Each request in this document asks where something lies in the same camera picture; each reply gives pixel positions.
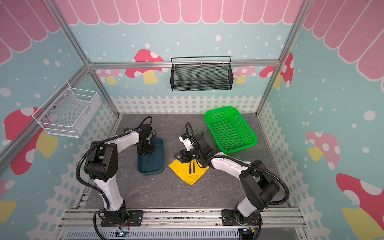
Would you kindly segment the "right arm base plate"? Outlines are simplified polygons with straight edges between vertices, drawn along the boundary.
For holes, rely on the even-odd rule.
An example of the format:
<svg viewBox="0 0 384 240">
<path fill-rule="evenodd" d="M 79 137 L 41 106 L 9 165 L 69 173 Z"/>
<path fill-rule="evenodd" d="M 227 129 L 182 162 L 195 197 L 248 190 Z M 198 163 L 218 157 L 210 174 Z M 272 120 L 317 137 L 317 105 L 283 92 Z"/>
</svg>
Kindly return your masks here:
<svg viewBox="0 0 384 240">
<path fill-rule="evenodd" d="M 262 226 L 263 221 L 260 212 L 253 212 L 244 217 L 240 212 L 233 209 L 224 209 L 221 213 L 223 226 Z"/>
</svg>

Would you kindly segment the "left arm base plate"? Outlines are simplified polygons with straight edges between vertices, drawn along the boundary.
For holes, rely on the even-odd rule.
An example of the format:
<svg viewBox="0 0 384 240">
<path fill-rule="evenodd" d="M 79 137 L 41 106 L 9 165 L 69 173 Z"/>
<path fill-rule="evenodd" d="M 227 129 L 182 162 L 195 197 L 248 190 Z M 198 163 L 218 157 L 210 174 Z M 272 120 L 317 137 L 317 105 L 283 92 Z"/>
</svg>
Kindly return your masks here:
<svg viewBox="0 0 384 240">
<path fill-rule="evenodd" d="M 107 211 L 105 214 L 100 214 L 102 217 L 102 227 L 140 227 L 143 220 L 144 211 Z"/>
</svg>

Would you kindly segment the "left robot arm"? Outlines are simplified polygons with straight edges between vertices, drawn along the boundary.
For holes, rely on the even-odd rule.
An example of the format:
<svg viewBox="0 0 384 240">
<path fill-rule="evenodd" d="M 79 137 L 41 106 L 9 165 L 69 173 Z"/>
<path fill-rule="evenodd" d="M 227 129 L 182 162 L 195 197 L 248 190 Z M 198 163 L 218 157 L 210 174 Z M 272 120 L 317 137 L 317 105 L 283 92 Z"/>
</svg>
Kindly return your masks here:
<svg viewBox="0 0 384 240">
<path fill-rule="evenodd" d="M 120 135 L 91 143 L 89 150 L 80 159 L 76 179 L 82 185 L 101 194 L 104 208 L 97 212 L 104 219 L 118 224 L 129 219 L 126 204 L 117 185 L 118 154 L 130 146 L 137 148 L 138 155 L 151 155 L 155 151 L 151 124 L 141 123 L 137 128 L 124 129 Z"/>
</svg>

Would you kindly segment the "yellow paper napkin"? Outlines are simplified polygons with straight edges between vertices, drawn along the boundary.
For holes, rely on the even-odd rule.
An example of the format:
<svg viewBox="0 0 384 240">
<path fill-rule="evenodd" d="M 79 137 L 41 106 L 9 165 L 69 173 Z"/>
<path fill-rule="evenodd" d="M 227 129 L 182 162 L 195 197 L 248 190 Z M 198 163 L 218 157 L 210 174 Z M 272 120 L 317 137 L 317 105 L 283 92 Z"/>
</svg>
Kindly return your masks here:
<svg viewBox="0 0 384 240">
<path fill-rule="evenodd" d="M 182 181 L 190 186 L 194 185 L 210 168 L 203 168 L 197 160 L 192 160 L 189 163 L 181 163 L 179 160 L 174 160 L 169 164 L 169 167 Z"/>
</svg>

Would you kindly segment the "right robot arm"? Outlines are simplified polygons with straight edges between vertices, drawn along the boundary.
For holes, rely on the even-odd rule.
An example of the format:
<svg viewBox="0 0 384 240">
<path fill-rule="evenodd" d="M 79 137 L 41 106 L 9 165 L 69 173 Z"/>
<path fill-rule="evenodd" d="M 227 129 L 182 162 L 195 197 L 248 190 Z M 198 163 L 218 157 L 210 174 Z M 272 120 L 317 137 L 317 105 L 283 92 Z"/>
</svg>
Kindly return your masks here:
<svg viewBox="0 0 384 240">
<path fill-rule="evenodd" d="M 185 133 L 179 137 L 185 149 L 174 155 L 181 164 L 190 164 L 188 174 L 194 170 L 193 162 L 201 169 L 212 168 L 225 172 L 241 182 L 245 197 L 231 211 L 223 210 L 223 218 L 245 225 L 255 220 L 260 211 L 269 206 L 286 203 L 289 188 L 277 175 L 271 173 L 259 160 L 244 162 L 212 149 L 204 133 L 194 136 Z"/>
</svg>

